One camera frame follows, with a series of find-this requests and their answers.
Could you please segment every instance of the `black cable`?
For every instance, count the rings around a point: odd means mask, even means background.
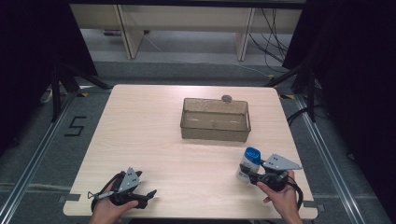
[[[276,21],[276,9],[273,8],[273,26],[271,26],[270,22],[268,21],[267,16],[265,15],[265,12],[264,12],[263,9],[262,9],[262,15],[264,16],[264,18],[265,18],[265,20],[266,20],[266,22],[267,22],[267,24],[268,24],[268,28],[269,28],[270,31],[271,31],[269,40],[271,40],[271,36],[273,35],[273,36],[274,36],[274,39],[276,40],[277,47],[278,47],[279,49],[281,49],[280,46],[282,46],[282,47],[285,48],[285,49],[288,49],[288,48],[287,48],[285,45],[283,45],[283,44],[279,41],[279,39],[277,38],[276,23],[275,23],[275,21]]]
[[[297,209],[300,210],[301,205],[303,204],[304,194],[303,191],[298,187],[297,182],[289,176],[289,179],[293,181],[293,183],[287,182],[288,185],[292,186],[298,193],[298,200],[297,200]]]
[[[253,40],[253,43],[256,44],[256,46],[257,46],[260,50],[264,51],[266,54],[269,54],[271,57],[273,57],[274,59],[276,59],[276,60],[279,61],[280,63],[283,63],[283,60],[282,60],[282,59],[276,57],[275,54],[271,53],[270,51],[268,51],[268,49],[263,48],[259,43],[257,43],[257,41],[253,38],[253,36],[252,36],[251,34],[249,34],[249,36],[250,36],[251,40]]]
[[[323,104],[314,105],[314,108],[320,107],[320,106],[323,106]],[[290,116],[287,118],[287,121],[288,121],[289,126],[293,123],[293,121],[294,121],[297,117],[299,117],[301,114],[303,114],[304,112],[307,112],[307,111],[308,111],[308,107],[305,107],[305,108],[300,109],[299,111],[295,112],[294,114],[290,115]]]
[[[268,62],[267,62],[267,54],[269,54],[271,57],[273,57],[273,58],[275,58],[276,60],[278,60],[280,63],[283,63],[283,61],[282,61],[281,59],[279,59],[278,57],[276,57],[275,54],[271,53],[271,52],[268,51],[267,49],[263,48],[259,43],[257,43],[256,40],[253,38],[253,36],[252,36],[251,34],[249,34],[249,36],[250,36],[250,38],[253,40],[254,44],[256,44],[256,46],[257,46],[260,50],[264,51],[264,53],[265,53],[265,55],[264,55],[265,65],[266,65],[269,69],[271,69],[272,71],[274,71],[274,72],[286,73],[286,72],[278,71],[278,70],[272,68],[272,67],[268,64]]]

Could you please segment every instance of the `human hand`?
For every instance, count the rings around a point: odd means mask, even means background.
[[[288,175],[294,179],[294,172],[292,170],[288,171]],[[257,182],[257,187],[268,195],[268,197],[263,200],[264,203],[273,202],[276,211],[288,224],[303,223],[298,213],[296,191],[292,186],[286,185],[280,192],[276,192],[259,181]]]
[[[113,183],[111,183],[104,192],[109,192]],[[120,216],[137,205],[138,201],[130,201],[126,204],[117,206],[112,203],[109,198],[99,200],[93,209],[90,224],[112,224],[116,221],[121,222]]]

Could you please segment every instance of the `wooden table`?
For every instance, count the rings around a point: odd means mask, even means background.
[[[248,102],[251,132],[246,143],[182,139],[184,98],[220,99],[224,94]],[[259,188],[235,177],[246,147],[259,149],[265,160],[276,153],[301,164],[272,88],[118,85],[70,192],[81,197],[66,202],[64,213],[90,216],[87,192],[98,192],[114,174],[131,166],[143,172],[135,193],[158,192],[146,209],[133,209],[126,217],[280,218],[271,203],[262,202],[265,194]],[[313,201],[304,170],[295,177],[304,199]],[[316,208],[300,209],[302,218],[317,214]]]

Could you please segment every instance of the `wrist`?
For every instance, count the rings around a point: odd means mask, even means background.
[[[301,220],[298,213],[288,217],[283,217],[283,219],[285,219],[288,224],[303,224],[303,221]]]

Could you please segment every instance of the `gray floor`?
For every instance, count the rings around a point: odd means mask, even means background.
[[[269,80],[268,75],[279,76],[279,73],[264,67],[264,65],[279,69],[280,63],[269,56],[265,57],[264,53],[257,49],[251,40],[247,46],[246,59],[243,62],[238,62],[232,34],[152,31],[143,40],[136,59],[130,61],[127,59],[119,36],[104,36],[103,31],[99,30],[82,30],[82,33],[100,77],[110,84],[135,83],[136,80],[138,83],[191,84],[190,79],[183,79],[183,77],[198,77],[199,73],[203,71],[205,73],[202,76],[214,80],[210,78],[217,73],[216,64],[226,65],[221,68],[226,71],[225,74],[229,78],[238,76],[237,73],[241,71],[247,77],[246,81],[237,83],[235,80],[227,82],[222,79],[223,85],[235,85],[235,83],[241,86],[261,85]],[[254,37],[265,46],[265,42],[259,34],[255,34]],[[287,46],[291,36],[280,35],[279,38]],[[270,51],[280,57],[276,48],[270,48]],[[166,73],[165,71],[161,73],[164,66],[167,69]],[[141,70],[132,74],[130,68],[136,69],[137,67]],[[291,82],[292,80],[288,80],[280,84],[277,87],[278,92],[290,93]],[[90,93],[89,97],[74,99],[10,223],[51,223],[55,222],[54,220],[57,220],[57,223],[88,222],[88,217],[66,217],[63,215],[63,196],[67,194],[73,184],[108,95],[108,92],[99,91]],[[295,100],[282,99],[281,104],[286,117],[299,109]],[[99,109],[87,110],[90,107]],[[316,113],[318,129],[365,222],[390,223],[359,166],[346,157],[347,147],[326,111],[317,109]],[[84,132],[78,138],[66,138],[67,133],[73,132],[68,129],[68,125],[75,116],[81,115],[86,117],[78,121],[78,124],[85,126]],[[41,139],[37,136],[45,134],[50,126],[50,116],[51,103],[49,102],[39,107],[33,114],[30,122],[19,136],[20,144],[9,149],[0,158],[0,202],[5,201],[13,184],[20,179],[32,154],[40,145]],[[290,130],[319,210],[316,219],[306,220],[304,223],[354,223],[351,221],[345,204],[319,155],[318,147],[303,116],[292,123]],[[64,147],[65,141],[68,142],[67,148]],[[275,220],[275,222],[283,223],[282,220]]]

